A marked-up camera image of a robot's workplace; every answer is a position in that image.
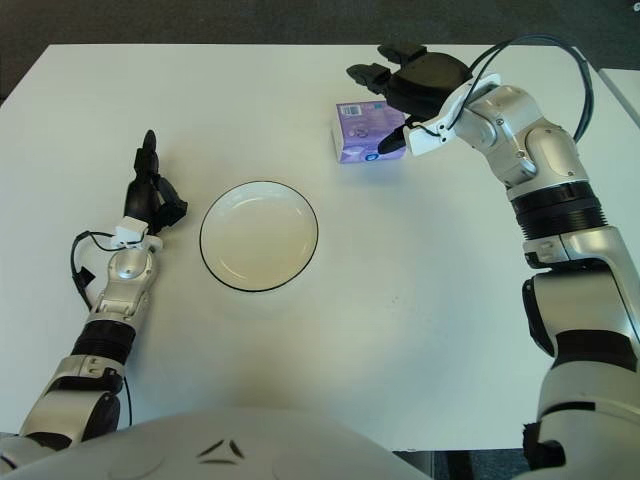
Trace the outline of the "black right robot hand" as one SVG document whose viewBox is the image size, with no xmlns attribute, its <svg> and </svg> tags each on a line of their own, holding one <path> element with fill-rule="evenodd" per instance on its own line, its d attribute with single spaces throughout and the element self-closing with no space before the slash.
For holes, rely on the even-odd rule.
<svg viewBox="0 0 640 480">
<path fill-rule="evenodd" d="M 377 63 L 346 69 L 357 84 L 383 96 L 390 107 L 406 115 L 404 123 L 379 142 L 378 152 L 388 154 L 404 147 L 406 127 L 440 140 L 442 129 L 424 123 L 436 118 L 447 98 L 472 78 L 470 68 L 448 54 L 430 52 L 415 43 L 382 44 L 378 52 L 399 69 L 393 72 Z"/>
</svg>

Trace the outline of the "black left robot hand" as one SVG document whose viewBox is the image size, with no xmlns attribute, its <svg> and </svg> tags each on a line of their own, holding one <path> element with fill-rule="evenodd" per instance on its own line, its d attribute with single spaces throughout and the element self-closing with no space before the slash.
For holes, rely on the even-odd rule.
<svg viewBox="0 0 640 480">
<path fill-rule="evenodd" d="M 134 160 L 135 178 L 129 183 L 124 215 L 143 221 L 150 235 L 157 235 L 187 214 L 188 203 L 159 172 L 156 135 L 148 130 Z"/>
</svg>

